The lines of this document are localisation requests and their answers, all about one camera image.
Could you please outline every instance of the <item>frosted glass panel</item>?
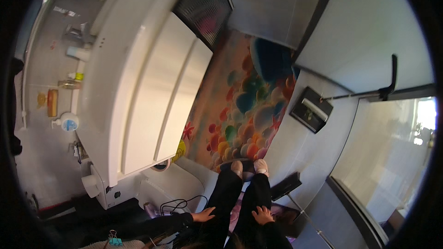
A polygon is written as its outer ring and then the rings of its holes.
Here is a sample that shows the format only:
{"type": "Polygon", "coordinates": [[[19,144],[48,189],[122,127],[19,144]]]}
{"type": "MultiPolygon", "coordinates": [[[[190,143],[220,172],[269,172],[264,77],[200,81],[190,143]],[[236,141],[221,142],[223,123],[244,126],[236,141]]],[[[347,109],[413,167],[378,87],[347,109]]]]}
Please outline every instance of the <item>frosted glass panel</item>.
{"type": "Polygon", "coordinates": [[[332,171],[378,223],[407,214],[423,178],[435,130],[435,99],[363,99],[332,171]]]}

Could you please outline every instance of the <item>long hair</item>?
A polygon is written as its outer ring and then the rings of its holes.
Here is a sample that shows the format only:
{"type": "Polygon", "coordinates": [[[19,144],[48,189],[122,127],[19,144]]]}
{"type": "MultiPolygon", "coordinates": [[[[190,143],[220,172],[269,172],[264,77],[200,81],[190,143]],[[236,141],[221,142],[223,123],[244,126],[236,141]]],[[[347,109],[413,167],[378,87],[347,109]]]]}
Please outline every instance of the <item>long hair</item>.
{"type": "MultiPolygon", "coordinates": [[[[167,248],[166,245],[158,245],[158,243],[160,243],[166,237],[167,236],[165,234],[156,237],[152,241],[146,243],[143,249],[166,249],[167,248]]],[[[231,238],[234,238],[234,244],[236,249],[246,249],[246,247],[241,243],[240,239],[236,234],[233,234],[231,238]]],[[[193,242],[191,244],[180,247],[180,249],[196,249],[200,248],[200,246],[203,246],[204,244],[205,244],[204,242],[193,242]]]]}

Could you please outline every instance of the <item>binder clip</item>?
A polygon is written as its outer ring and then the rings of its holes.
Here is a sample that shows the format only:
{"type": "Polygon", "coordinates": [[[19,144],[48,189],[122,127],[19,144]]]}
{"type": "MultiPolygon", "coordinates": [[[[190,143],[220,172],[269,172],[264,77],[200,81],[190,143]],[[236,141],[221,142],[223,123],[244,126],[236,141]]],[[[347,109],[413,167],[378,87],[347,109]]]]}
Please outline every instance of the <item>binder clip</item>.
{"type": "Polygon", "coordinates": [[[117,238],[117,231],[116,230],[109,231],[108,241],[109,241],[110,245],[123,246],[123,242],[121,242],[121,239],[117,238]]]}

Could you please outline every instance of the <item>yellow object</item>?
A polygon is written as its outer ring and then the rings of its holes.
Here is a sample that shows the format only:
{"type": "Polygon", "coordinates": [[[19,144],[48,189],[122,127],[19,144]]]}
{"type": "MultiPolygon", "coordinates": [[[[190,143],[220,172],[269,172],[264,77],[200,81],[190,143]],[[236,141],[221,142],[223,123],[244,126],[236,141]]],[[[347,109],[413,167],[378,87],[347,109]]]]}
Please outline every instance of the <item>yellow object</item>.
{"type": "Polygon", "coordinates": [[[75,80],[79,80],[79,81],[81,81],[81,80],[83,80],[83,73],[75,73],[75,80]]]}
{"type": "Polygon", "coordinates": [[[180,140],[179,147],[177,148],[177,152],[175,153],[175,156],[172,157],[171,163],[178,160],[181,156],[184,156],[186,153],[186,144],[183,140],[180,140]]]}
{"type": "Polygon", "coordinates": [[[58,90],[48,90],[48,117],[53,118],[57,116],[57,102],[58,102],[58,90]]]}

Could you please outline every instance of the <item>balloon pattern rug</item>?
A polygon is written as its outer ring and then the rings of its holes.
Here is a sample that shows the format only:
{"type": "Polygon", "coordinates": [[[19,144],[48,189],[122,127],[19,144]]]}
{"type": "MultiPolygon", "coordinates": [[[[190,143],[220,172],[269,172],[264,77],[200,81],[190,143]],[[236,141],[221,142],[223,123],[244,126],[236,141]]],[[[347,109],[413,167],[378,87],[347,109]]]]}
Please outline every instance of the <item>balloon pattern rug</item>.
{"type": "Polygon", "coordinates": [[[177,157],[213,171],[264,158],[291,99],[293,50],[231,30],[217,46],[183,130],[177,157]]]}

